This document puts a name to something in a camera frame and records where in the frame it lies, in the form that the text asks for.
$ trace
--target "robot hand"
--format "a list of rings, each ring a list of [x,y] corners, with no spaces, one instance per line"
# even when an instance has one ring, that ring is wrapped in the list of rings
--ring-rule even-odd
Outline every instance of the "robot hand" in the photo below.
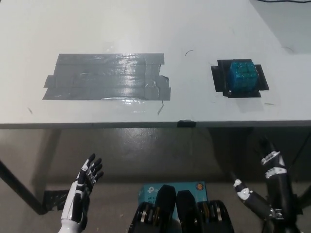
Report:
[[[80,233],[86,228],[89,195],[96,181],[103,176],[102,159],[92,154],[83,164],[75,182],[72,183],[62,213],[62,228],[59,233]]]
[[[242,203],[262,220],[272,220],[276,233],[299,233],[296,227],[297,205],[291,181],[281,152],[266,138],[260,142],[261,165],[265,171],[268,200],[250,190],[241,180],[234,177],[234,188]]]

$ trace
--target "floor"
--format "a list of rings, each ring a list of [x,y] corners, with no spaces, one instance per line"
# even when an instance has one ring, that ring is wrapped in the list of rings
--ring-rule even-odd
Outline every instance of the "floor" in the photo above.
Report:
[[[226,204],[235,232],[260,233],[261,222],[237,199],[226,172],[237,169],[249,187],[265,196],[263,173],[254,153],[258,138],[267,135],[272,139],[290,164],[309,131],[1,130],[0,159],[41,199],[45,189],[68,189],[90,154],[102,157],[105,175],[91,196],[86,233],[126,233],[143,183],[198,180],[207,182],[210,200],[220,199]],[[236,154],[235,146],[241,145],[245,153]],[[310,151],[308,142],[291,170],[293,189],[298,194],[310,185]],[[299,216],[298,225],[305,233],[311,233],[310,215],[311,207]],[[61,212],[36,215],[3,181],[0,216],[0,232],[4,233],[56,233],[60,228]]]

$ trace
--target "white joint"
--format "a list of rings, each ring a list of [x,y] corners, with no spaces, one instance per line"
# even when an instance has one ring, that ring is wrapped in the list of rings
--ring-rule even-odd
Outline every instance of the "white joint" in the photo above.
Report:
[[[234,184],[233,184],[233,187],[236,187],[238,185],[240,185],[242,183],[242,181],[240,181],[239,179],[236,179]]]
[[[268,179],[274,175],[286,174],[286,173],[287,173],[287,170],[285,168],[274,167],[266,172],[266,178]]]
[[[242,191],[237,192],[237,193],[238,193],[239,198],[242,200],[247,200],[250,196],[249,188],[244,188],[242,189]]]
[[[267,162],[269,162],[270,160],[272,160],[274,157],[278,156],[280,154],[280,152],[276,152],[276,151],[273,151],[271,152],[270,154],[268,154],[266,157],[264,157],[262,160],[261,160],[261,164],[262,165],[265,165]]]

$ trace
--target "black finger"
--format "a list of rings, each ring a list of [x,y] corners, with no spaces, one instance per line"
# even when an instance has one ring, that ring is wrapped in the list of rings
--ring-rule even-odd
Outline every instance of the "black finger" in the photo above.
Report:
[[[95,169],[94,169],[94,171],[93,171],[93,173],[92,173],[92,175],[95,176],[96,173],[97,173],[100,169],[102,169],[102,167],[103,167],[102,164],[99,164],[98,166],[96,166]]]
[[[101,159],[101,158],[99,158],[98,160],[96,160],[96,161],[92,164],[92,166],[91,166],[91,168],[90,168],[91,172],[93,172],[94,169],[95,169],[95,167],[98,166],[101,162],[102,162],[102,159]]]
[[[103,172],[103,171],[101,171],[101,172],[99,172],[98,174],[96,174],[96,175],[94,176],[93,183],[96,183],[96,182],[98,181],[98,179],[99,179],[100,177],[102,177],[103,175],[104,175],[104,172]]]
[[[84,182],[86,181],[86,171],[83,171],[82,169],[79,172],[79,175],[77,177],[77,182],[78,184],[84,184]]]
[[[95,153],[92,153],[92,155],[88,158],[87,166],[89,167],[92,161],[95,159]]]

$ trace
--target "blue plastic block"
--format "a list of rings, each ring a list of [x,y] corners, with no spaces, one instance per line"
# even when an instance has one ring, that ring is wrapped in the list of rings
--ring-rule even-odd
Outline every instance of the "blue plastic block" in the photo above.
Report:
[[[233,62],[227,78],[232,92],[250,92],[255,89],[259,74],[253,62]]]

